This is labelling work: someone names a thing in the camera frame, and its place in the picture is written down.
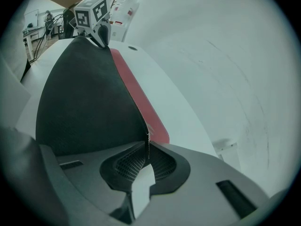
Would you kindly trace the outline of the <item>white long table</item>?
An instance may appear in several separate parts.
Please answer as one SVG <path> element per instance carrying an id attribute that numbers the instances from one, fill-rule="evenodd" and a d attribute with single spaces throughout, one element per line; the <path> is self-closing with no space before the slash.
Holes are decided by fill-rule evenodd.
<path id="1" fill-rule="evenodd" d="M 60 36 L 61 30 L 63 28 L 61 23 L 55 23 L 54 28 L 52 29 L 51 37 L 54 37 L 56 35 Z M 46 31 L 46 27 L 45 26 L 38 26 L 38 27 L 33 27 L 33 28 L 29 28 L 29 30 L 24 30 L 23 31 L 23 40 L 26 41 L 26 45 L 29 49 L 29 52 L 31 54 L 31 57 L 33 57 L 32 53 L 33 53 L 33 45 L 32 42 L 34 40 L 37 39 L 41 39 L 43 34 Z"/>

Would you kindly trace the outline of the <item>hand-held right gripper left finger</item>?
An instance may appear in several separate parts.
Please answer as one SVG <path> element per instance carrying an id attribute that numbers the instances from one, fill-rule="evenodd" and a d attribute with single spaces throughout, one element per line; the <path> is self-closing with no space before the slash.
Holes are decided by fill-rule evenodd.
<path id="1" fill-rule="evenodd" d="M 50 182 L 66 210 L 68 226 L 137 226 L 134 221 L 126 224 L 112 215 L 122 208 L 127 194 L 112 190 L 102 178 L 100 168 L 107 158 L 143 144 L 132 142 L 61 157 L 56 157 L 49 146 L 40 146 Z"/>

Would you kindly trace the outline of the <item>white cabinet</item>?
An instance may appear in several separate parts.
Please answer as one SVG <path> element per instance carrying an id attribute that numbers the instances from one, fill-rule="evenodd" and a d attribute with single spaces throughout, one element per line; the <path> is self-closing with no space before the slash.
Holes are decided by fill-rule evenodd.
<path id="1" fill-rule="evenodd" d="M 122 23 L 119 21 L 110 21 L 111 24 L 111 40 L 124 42 L 130 21 Z"/>

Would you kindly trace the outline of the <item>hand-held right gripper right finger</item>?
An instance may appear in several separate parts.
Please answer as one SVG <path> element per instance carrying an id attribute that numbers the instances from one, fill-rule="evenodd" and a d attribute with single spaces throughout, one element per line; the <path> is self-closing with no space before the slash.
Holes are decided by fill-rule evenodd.
<path id="1" fill-rule="evenodd" d="M 212 155 L 175 145 L 150 143 L 150 155 L 163 151 L 176 167 L 154 187 L 137 226 L 230 226 L 268 202 L 251 179 Z"/>

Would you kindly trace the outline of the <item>person's grey shirt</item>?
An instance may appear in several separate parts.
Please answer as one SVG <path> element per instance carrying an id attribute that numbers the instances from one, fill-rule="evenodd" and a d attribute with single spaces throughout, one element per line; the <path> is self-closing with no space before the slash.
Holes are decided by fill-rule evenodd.
<path id="1" fill-rule="evenodd" d="M 30 93 L 21 83 L 27 64 L 23 42 L 24 12 L 16 12 L 0 38 L 0 126 L 13 128 Z"/>

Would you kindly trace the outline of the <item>red desk mat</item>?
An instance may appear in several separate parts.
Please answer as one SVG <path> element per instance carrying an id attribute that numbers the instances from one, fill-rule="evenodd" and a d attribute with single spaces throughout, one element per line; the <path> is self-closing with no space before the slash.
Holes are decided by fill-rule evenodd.
<path id="1" fill-rule="evenodd" d="M 78 36 L 47 78 L 36 140 L 66 156 L 169 135 L 120 52 Z"/>

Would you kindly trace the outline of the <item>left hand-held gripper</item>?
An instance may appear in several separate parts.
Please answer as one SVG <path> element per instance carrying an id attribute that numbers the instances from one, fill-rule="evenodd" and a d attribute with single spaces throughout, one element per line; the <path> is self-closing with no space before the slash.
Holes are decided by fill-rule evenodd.
<path id="1" fill-rule="evenodd" d="M 79 33 L 85 32 L 101 48 L 109 45 L 111 24 L 107 0 L 82 0 L 74 8 L 75 18 L 69 24 Z"/>

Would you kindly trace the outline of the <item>white chair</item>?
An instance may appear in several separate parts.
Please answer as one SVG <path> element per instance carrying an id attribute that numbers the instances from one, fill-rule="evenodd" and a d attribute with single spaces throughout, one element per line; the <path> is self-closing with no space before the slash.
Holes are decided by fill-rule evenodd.
<path id="1" fill-rule="evenodd" d="M 221 139 L 212 144 L 219 159 L 241 172 L 237 143 L 231 142 L 229 139 Z"/>

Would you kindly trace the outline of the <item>white board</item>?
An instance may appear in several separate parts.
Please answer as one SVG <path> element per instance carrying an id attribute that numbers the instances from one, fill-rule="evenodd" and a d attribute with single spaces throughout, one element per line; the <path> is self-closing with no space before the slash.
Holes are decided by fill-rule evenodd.
<path id="1" fill-rule="evenodd" d="M 27 28 L 29 24 L 32 24 L 32 27 L 37 27 L 38 26 L 38 14 L 39 10 L 33 10 L 31 12 L 25 13 L 24 18 L 24 28 Z"/>

